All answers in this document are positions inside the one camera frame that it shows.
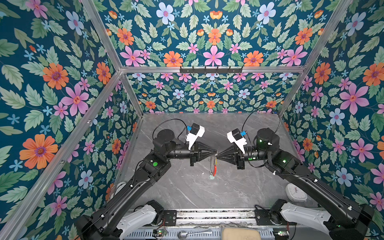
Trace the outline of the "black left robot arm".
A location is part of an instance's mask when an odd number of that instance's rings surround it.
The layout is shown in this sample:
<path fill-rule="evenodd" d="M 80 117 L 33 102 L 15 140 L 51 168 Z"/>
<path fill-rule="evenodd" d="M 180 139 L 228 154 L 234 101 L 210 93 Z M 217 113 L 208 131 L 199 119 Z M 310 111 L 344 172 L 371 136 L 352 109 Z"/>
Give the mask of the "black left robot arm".
<path fill-rule="evenodd" d="M 186 142 L 179 141 L 172 130 L 161 130 L 153 139 L 153 149 L 137 165 L 132 178 L 99 210 L 90 217 L 82 216 L 76 222 L 77 240 L 123 240 L 129 234 L 159 222 L 163 207 L 149 201 L 140 210 L 130 215 L 134 203 L 171 168 L 171 160 L 200 162 L 216 154 L 216 150 L 199 142 L 205 128 L 197 124 L 187 127 Z"/>

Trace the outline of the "aluminium frame post back left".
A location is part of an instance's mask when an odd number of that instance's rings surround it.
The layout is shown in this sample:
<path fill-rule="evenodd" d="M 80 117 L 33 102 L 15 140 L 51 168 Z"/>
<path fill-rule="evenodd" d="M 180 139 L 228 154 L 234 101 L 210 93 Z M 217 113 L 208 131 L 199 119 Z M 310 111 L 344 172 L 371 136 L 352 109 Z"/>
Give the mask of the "aluminium frame post back left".
<path fill-rule="evenodd" d="M 85 0 L 85 1 L 82 1 L 82 4 L 100 38 L 100 41 L 103 47 L 107 52 L 108 57 L 111 60 L 111 63 L 116 73 L 123 75 L 122 84 L 128 93 L 128 97 L 130 98 L 139 119 L 141 119 L 143 117 L 143 111 L 135 95 L 134 89 L 132 85 L 129 83 L 127 75 L 122 72 L 122 68 L 123 68 L 122 62 L 119 59 L 116 49 L 114 48 L 111 42 L 111 39 L 107 34 L 107 30 L 104 26 L 104 23 L 102 21 L 102 18 L 100 17 L 100 14 L 96 8 L 94 1 Z"/>

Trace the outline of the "aluminium frame post back right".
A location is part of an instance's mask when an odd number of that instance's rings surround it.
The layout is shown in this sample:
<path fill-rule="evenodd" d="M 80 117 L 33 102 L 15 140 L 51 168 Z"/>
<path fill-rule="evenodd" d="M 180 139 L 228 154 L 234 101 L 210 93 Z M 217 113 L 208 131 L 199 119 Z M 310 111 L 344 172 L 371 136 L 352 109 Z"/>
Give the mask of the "aluminium frame post back right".
<path fill-rule="evenodd" d="M 315 44 L 312 52 L 310 53 L 305 65 L 304 65 L 304 71 L 301 73 L 298 78 L 295 81 L 295 84 L 291 87 L 290 92 L 288 93 L 287 97 L 285 98 L 285 102 L 283 103 L 282 107 L 280 108 L 278 115 L 280 118 L 283 117 L 284 112 L 287 110 L 288 106 L 292 102 L 293 98 L 295 97 L 296 93 L 300 89 L 301 85 L 303 84 L 306 76 L 309 74 L 311 68 L 314 66 L 316 60 L 320 56 L 320 53 L 322 52 L 322 49 L 326 46 L 327 42 L 331 38 L 331 35 L 335 31 L 336 27 L 342 20 L 343 16 L 347 13 L 349 6 L 353 3 L 353 1 L 347 1 L 347 0 L 341 0 L 338 2 L 336 9 L 332 13 L 329 21 L 325 25 L 325 29 L 322 33 L 322 35 L 319 37 L 319 40 Z"/>

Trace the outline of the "aluminium left diagonal bar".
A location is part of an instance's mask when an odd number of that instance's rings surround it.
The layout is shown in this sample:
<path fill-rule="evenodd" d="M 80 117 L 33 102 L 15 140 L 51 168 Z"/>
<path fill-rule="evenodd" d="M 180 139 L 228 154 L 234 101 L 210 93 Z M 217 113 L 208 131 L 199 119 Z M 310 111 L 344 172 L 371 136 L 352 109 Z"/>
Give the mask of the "aluminium left diagonal bar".
<path fill-rule="evenodd" d="M 70 136 L 60 147 L 55 157 L 45 168 L 41 176 L 37 179 L 36 183 L 27 193 L 23 201 L 18 205 L 18 208 L 11 215 L 10 219 L 1 229 L 2 240 L 15 240 L 21 229 L 26 225 L 29 218 L 32 216 L 43 197 L 46 195 L 49 187 L 56 179 L 57 175 L 62 170 L 64 164 L 67 162 L 69 156 L 75 149 L 76 145 L 84 136 L 86 130 L 90 126 L 99 110 L 106 103 L 112 90 L 118 84 L 122 76 L 121 71 L 117 71 L 107 85 L 103 88 L 99 96 L 90 106 L 89 110 L 84 114 L 78 125 L 71 132 Z"/>

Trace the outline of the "metal spoon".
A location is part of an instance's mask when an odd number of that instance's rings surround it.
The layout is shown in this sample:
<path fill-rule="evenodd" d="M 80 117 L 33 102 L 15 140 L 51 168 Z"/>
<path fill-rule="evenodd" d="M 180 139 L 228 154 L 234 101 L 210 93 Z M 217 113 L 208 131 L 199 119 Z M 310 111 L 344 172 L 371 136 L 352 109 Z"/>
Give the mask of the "metal spoon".
<path fill-rule="evenodd" d="M 187 232 L 187 231 L 180 231 L 178 232 L 178 239 L 179 240 L 186 240 L 189 236 L 196 236 L 196 235 L 211 235 L 213 233 L 212 230 L 205 230 L 202 232 Z"/>

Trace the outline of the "large keyring with red grip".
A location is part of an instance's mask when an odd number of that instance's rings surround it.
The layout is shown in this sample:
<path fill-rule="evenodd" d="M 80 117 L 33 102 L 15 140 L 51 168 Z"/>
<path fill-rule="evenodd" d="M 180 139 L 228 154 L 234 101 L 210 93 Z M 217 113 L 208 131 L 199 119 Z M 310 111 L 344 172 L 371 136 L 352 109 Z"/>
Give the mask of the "large keyring with red grip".
<path fill-rule="evenodd" d="M 211 173 L 213 176 L 216 177 L 216 174 L 217 174 L 217 155 L 214 155 L 212 156 L 212 159 L 211 159 Z"/>

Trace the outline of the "round white alarm clock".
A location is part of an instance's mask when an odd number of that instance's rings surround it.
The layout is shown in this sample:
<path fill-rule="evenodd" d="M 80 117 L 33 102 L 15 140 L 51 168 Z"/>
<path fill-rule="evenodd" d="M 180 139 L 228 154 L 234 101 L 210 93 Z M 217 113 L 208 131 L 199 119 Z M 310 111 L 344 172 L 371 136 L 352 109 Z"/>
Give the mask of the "round white alarm clock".
<path fill-rule="evenodd" d="M 117 185 L 114 186 L 114 194 L 117 194 L 127 183 L 126 182 L 120 182 Z"/>

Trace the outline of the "black hook rail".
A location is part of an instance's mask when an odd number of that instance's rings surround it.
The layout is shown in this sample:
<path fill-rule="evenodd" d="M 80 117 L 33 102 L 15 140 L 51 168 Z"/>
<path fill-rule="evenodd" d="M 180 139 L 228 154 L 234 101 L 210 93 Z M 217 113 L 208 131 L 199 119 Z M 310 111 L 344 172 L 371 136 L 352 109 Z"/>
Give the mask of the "black hook rail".
<path fill-rule="evenodd" d="M 237 74 L 243 72 L 243 67 L 180 67 L 182 74 Z"/>

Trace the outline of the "white square clock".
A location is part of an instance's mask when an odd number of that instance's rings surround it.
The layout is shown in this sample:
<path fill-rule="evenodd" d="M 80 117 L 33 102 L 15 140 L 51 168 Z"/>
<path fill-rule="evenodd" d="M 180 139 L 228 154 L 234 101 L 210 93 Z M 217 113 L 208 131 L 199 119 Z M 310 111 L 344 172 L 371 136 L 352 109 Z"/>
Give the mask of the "white square clock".
<path fill-rule="evenodd" d="M 285 190 L 288 198 L 292 202 L 302 203 L 302 202 L 306 202 L 308 199 L 308 195 L 303 190 L 301 190 L 299 187 L 297 187 L 292 183 L 287 184 Z"/>

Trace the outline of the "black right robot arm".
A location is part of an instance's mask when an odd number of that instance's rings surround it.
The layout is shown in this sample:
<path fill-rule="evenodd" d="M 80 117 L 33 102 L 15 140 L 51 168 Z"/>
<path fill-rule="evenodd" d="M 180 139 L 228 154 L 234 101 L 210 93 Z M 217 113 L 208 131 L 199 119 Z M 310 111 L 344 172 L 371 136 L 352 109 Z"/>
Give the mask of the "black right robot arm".
<path fill-rule="evenodd" d="M 307 169 L 301 160 L 280 149 L 280 137 L 271 129 L 258 130 L 253 145 L 249 146 L 246 133 L 235 129 L 228 132 L 231 147 L 218 154 L 219 160 L 243 170 L 246 162 L 263 161 L 273 175 L 304 191 L 314 199 L 322 211 L 277 200 L 270 208 L 270 219 L 275 225 L 297 223 L 321 231 L 333 240 L 363 240 L 368 237 L 373 223 L 374 209 L 368 204 L 359 205 L 325 184 Z"/>

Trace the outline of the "beige foam pad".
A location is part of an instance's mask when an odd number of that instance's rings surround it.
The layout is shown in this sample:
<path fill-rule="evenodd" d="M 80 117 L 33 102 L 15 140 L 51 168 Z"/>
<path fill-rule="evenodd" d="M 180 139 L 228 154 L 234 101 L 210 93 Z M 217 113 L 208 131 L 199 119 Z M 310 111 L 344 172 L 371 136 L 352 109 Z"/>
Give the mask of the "beige foam pad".
<path fill-rule="evenodd" d="M 261 240 L 262 237 L 257 230 L 241 228 L 223 228 L 222 240 Z"/>

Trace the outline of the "aluminium horizontal back bar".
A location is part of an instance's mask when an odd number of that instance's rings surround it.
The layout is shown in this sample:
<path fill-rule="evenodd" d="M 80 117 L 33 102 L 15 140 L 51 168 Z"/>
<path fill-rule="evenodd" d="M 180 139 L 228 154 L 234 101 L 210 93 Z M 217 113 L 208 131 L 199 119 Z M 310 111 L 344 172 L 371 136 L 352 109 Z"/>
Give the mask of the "aluminium horizontal back bar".
<path fill-rule="evenodd" d="M 303 73 L 304 67 L 122 67 L 120 71 L 128 73 L 187 73 L 187 74 L 237 74 L 237 73 Z"/>

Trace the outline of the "aluminium frame post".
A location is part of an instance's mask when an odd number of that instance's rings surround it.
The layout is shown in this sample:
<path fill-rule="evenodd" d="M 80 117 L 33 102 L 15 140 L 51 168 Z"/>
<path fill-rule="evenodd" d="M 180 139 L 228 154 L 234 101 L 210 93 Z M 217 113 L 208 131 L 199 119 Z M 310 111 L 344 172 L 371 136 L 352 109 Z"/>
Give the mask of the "aluminium frame post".
<path fill-rule="evenodd" d="M 312 52 L 310 53 L 305 65 L 304 65 L 304 71 L 301 73 L 298 78 L 295 81 L 295 84 L 291 87 L 290 92 L 288 93 L 287 97 L 285 98 L 285 102 L 283 103 L 282 107 L 280 108 L 278 115 L 280 118 L 283 117 L 284 112 L 287 110 L 288 106 L 292 102 L 293 98 L 295 97 L 296 93 L 300 89 L 301 85 L 303 84 L 306 76 L 309 74 L 311 68 L 314 66 L 316 60 L 320 56 L 320 53 L 322 52 L 322 49 L 326 46 L 327 42 L 331 38 L 331 35 L 335 31 L 336 27 L 342 20 L 343 16 L 347 13 L 349 6 L 353 3 L 353 1 L 347 1 L 347 0 L 341 0 L 338 2 L 336 9 L 332 13 L 329 21 L 325 25 L 325 29 L 322 33 L 322 35 L 319 37 L 319 40 L 315 44 Z"/>
<path fill-rule="evenodd" d="M 82 4 L 100 38 L 100 41 L 103 47 L 107 52 L 108 57 L 111 60 L 111 63 L 116 73 L 123 75 L 122 84 L 128 93 L 128 97 L 130 98 L 139 119 L 141 119 L 143 117 L 143 111 L 135 95 L 134 89 L 132 85 L 129 83 L 127 75 L 122 72 L 122 68 L 123 68 L 122 62 L 119 59 L 116 49 L 114 48 L 111 42 L 111 39 L 107 34 L 107 30 L 104 26 L 104 23 L 102 21 L 102 18 L 100 17 L 100 14 L 96 8 L 94 1 L 85 0 L 85 1 L 82 1 Z"/>

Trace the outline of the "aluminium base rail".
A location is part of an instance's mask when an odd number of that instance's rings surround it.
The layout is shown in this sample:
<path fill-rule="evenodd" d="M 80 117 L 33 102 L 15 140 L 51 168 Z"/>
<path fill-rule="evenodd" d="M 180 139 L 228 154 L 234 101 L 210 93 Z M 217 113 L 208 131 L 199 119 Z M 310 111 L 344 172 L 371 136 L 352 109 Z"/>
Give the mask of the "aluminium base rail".
<path fill-rule="evenodd" d="M 152 207 L 123 211 L 117 214 L 102 214 L 99 220 L 103 230 L 128 230 L 132 233 L 140 228 L 218 228 L 235 227 L 246 229 L 282 229 L 297 227 L 297 223 L 276 224 L 270 219 L 269 210 L 262 208 L 226 208 L 226 209 L 174 209 L 156 211 Z"/>

